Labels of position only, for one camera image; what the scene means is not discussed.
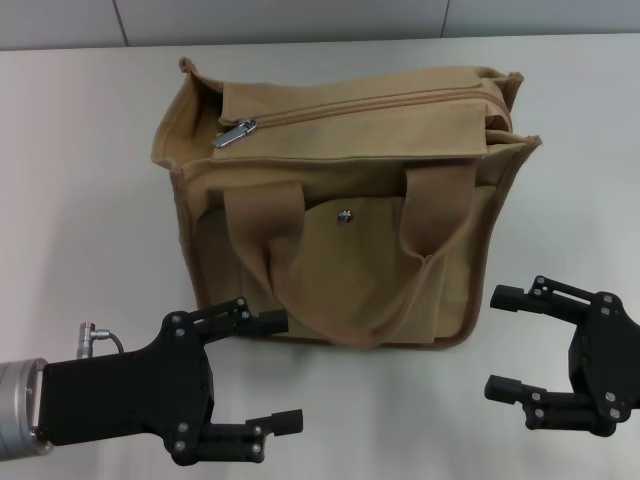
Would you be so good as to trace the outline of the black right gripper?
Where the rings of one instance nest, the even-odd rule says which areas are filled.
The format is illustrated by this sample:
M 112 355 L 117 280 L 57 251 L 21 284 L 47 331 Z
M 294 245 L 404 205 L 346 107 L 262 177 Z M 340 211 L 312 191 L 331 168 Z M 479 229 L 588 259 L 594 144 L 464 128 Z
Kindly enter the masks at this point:
M 520 403 L 529 430 L 588 430 L 608 437 L 639 408 L 639 325 L 619 297 L 538 275 L 528 290 L 497 285 L 490 307 L 576 325 L 569 347 L 574 393 L 550 392 L 495 375 L 486 382 L 485 398 Z

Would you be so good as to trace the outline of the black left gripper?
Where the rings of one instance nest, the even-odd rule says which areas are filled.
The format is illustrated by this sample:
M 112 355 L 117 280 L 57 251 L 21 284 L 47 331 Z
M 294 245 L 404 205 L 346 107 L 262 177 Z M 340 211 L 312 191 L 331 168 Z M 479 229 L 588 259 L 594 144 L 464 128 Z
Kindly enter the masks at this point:
M 288 332 L 285 310 L 253 315 L 239 297 L 192 315 L 168 314 L 156 338 L 139 350 L 50 363 L 42 379 L 41 437 L 66 446 L 153 434 L 179 465 L 261 463 L 269 435 L 303 431 L 303 412 L 279 412 L 243 424 L 209 423 L 214 402 L 204 344 Z

